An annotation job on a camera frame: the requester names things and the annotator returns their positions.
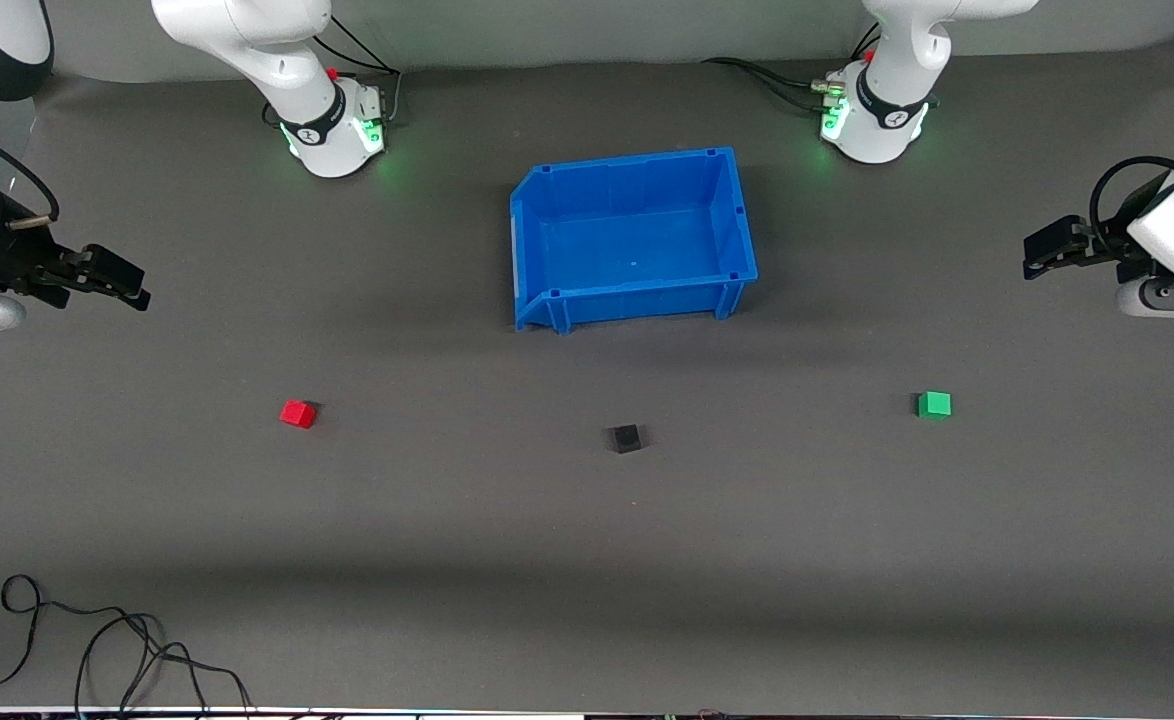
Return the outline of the blue plastic storage bin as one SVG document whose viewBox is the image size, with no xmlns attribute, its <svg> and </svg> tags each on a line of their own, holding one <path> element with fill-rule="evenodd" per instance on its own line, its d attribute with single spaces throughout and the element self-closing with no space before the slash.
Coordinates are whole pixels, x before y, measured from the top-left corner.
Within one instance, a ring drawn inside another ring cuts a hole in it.
<svg viewBox="0 0 1174 720">
<path fill-rule="evenodd" d="M 727 319 L 760 278 L 728 146 L 537 164 L 511 191 L 510 234 L 517 331 Z"/>
</svg>

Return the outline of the dark grey table mat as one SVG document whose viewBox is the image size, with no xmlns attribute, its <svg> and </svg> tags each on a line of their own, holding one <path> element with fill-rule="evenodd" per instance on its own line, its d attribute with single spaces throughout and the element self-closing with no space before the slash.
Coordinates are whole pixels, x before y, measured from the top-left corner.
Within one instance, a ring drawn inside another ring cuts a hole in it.
<svg viewBox="0 0 1174 720">
<path fill-rule="evenodd" d="M 53 86 L 58 241 L 153 302 L 0 334 L 0 588 L 151 612 L 262 705 L 1174 716 L 1174 319 L 1020 268 L 1174 155 L 1174 41 L 938 95 L 858 167 L 727 68 L 421 72 L 335 182 L 243 82 Z M 514 332 L 533 164 L 707 146 L 760 263 L 733 318 Z"/>
</svg>

